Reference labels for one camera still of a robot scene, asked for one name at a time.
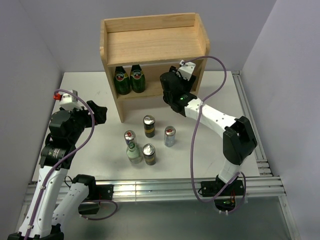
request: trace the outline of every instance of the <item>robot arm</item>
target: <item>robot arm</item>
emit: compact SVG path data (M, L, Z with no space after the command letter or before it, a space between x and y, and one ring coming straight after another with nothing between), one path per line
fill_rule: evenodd
M223 141L223 155L225 162L218 178L227 183L237 172L255 147L257 140L250 121L242 116L239 119L226 115L206 104L190 93L196 77L190 72L195 64L181 61L181 67L172 66L169 72L160 76L163 88L163 100L181 115L197 120L200 106L202 116L200 122L215 131Z
M50 118L50 133L45 139L45 146L40 154L37 188L19 232L9 235L8 240L23 240L26 236L29 240L63 240L64 234L61 232L61 228L68 221L70 213L77 211L79 204L88 195L91 195L96 187L93 176L78 175L72 180L71 188L66 197L55 209L61 185L70 169L74 155L62 162L50 175L46 186L42 186L52 167L76 149L76 143L84 129L92 126L89 111L81 107L75 97L65 93L55 95L54 99L60 100L60 111L55 112ZM107 119L107 108L97 106L93 101L87 101L87 105L94 113L94 124L104 124ZM33 224L30 225L32 213L36 208L36 202L41 191L43 191L43 194L38 204L39 207Z

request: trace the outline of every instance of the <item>table surface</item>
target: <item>table surface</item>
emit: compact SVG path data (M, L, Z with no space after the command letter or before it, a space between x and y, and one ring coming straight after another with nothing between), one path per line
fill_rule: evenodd
M203 99L215 91L223 78L222 71L205 71L198 97ZM91 140L76 153L68 172L69 176L73 178L77 174L86 174L95 176L96 180L190 178L190 145L196 122L175 113L164 103L162 97L126 101L124 104L126 118L125 122L121 123L104 72L66 72L60 88L77 90L79 97L84 101L93 100L97 105L108 108L106 123L96 126ZM243 115L231 72L227 73L224 87L206 103L234 117ZM58 110L59 102L56 102L52 112ZM156 133L153 138L147 138L144 134L143 117L145 115L155 117ZM167 126L176 128L175 145L170 148L164 145L164 130ZM140 146L147 143L155 146L157 156L155 165L149 166L144 160L138 164L130 163L124 140L126 130L135 132ZM76 144L77 147L87 138L89 132L89 128L84 130ZM212 178L219 174L225 159L222 147L222 139L218 134L201 124L194 144L194 176L196 178ZM38 179L39 167L37 164L33 181ZM245 160L241 170L247 177L260 176L254 154Z

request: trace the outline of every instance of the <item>white wall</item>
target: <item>white wall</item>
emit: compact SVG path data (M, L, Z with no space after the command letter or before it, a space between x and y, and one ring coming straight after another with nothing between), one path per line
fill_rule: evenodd
M241 70L276 0L20 0L64 72L103 71L100 21L107 18L197 12L211 54ZM208 61L207 69L221 69Z
M320 1L277 0L242 80L302 239L320 236Z
M0 3L0 239L14 232L61 72L18 0Z

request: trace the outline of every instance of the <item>wooden shelf board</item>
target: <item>wooden shelf board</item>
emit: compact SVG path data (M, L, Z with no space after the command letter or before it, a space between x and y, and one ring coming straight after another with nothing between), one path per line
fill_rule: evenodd
M174 62L205 54L194 26L110 32L107 66Z
M150 98L158 97L163 95L163 89L161 87L161 82L159 81L146 81L146 86L144 92L136 93L131 90L127 95L117 95L118 101L125 101L130 99L141 99L141 98Z

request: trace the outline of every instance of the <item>clear plastic bottle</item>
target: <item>clear plastic bottle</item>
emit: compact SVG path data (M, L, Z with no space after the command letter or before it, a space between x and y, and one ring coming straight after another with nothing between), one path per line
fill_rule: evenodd
M142 161L141 151L138 145L130 142L128 147L126 148L126 154L133 164L138 164Z

